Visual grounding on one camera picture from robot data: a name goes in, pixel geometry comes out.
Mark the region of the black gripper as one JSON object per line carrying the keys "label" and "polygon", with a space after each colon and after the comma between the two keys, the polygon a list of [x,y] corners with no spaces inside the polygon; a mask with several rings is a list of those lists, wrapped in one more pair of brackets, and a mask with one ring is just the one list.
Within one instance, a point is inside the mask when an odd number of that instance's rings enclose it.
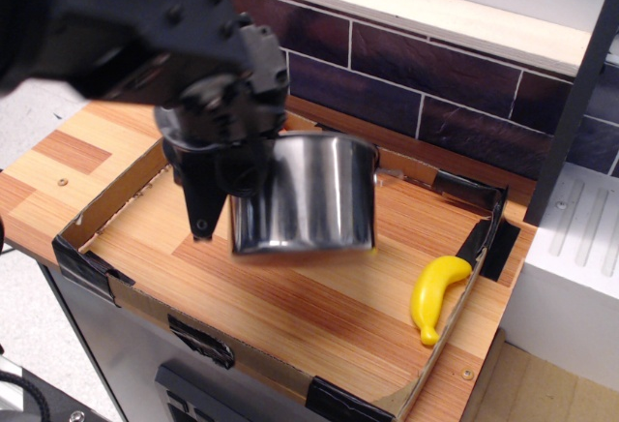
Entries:
{"label": "black gripper", "polygon": [[195,240],[210,241],[227,194],[255,194],[285,121],[286,73],[216,75],[185,89],[176,104],[155,108],[183,187]]}

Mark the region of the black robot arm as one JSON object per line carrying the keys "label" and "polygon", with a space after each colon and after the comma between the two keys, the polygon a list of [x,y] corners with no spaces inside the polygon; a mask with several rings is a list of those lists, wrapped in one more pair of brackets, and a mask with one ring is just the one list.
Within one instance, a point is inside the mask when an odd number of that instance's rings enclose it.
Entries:
{"label": "black robot arm", "polygon": [[198,240],[263,184],[285,120],[279,41],[230,0],[1,0],[1,91],[30,78],[151,106]]}

